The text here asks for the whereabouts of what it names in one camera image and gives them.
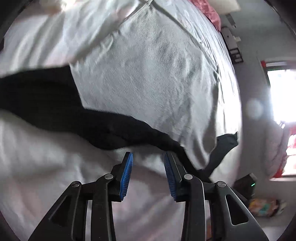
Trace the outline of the grey black raglan shirt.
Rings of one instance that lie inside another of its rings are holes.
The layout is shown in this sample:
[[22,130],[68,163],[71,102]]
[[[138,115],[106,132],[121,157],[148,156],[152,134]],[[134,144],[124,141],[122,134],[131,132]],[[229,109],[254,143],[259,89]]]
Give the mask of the grey black raglan shirt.
[[235,71],[221,34],[189,1],[78,1],[28,6],[1,51],[1,76],[71,66],[87,109],[168,133],[204,168],[217,136],[242,134]]

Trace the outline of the colourful plush toy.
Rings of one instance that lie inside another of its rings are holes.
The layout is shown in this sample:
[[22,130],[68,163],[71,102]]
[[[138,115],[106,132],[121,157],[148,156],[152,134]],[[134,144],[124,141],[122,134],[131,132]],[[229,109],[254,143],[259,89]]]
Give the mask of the colourful plush toy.
[[248,210],[256,217],[273,217],[287,207],[287,202],[275,198],[254,198],[249,202]]

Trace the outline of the white pink bed sheet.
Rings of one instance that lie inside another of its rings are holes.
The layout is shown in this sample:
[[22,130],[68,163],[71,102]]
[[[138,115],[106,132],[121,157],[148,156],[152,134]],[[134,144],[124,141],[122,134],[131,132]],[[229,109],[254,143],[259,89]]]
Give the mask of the white pink bed sheet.
[[72,181],[95,181],[124,154],[97,149],[75,134],[40,130],[2,111],[1,212],[27,240]]

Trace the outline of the white right nightstand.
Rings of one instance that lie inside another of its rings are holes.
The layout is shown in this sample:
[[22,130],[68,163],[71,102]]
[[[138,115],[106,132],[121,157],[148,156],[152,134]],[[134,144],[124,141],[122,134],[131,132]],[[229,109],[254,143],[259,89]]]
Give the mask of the white right nightstand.
[[230,29],[228,27],[223,27],[221,29],[221,33],[222,33],[224,42],[226,44],[226,47],[228,49],[232,64],[243,63],[242,54],[238,48],[236,39],[231,33]]

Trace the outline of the right pink pillow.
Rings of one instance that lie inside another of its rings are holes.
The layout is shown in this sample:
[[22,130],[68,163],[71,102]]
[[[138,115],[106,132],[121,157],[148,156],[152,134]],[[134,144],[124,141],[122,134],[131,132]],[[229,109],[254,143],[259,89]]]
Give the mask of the right pink pillow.
[[190,0],[190,2],[210,20],[218,32],[221,31],[220,16],[207,0]]

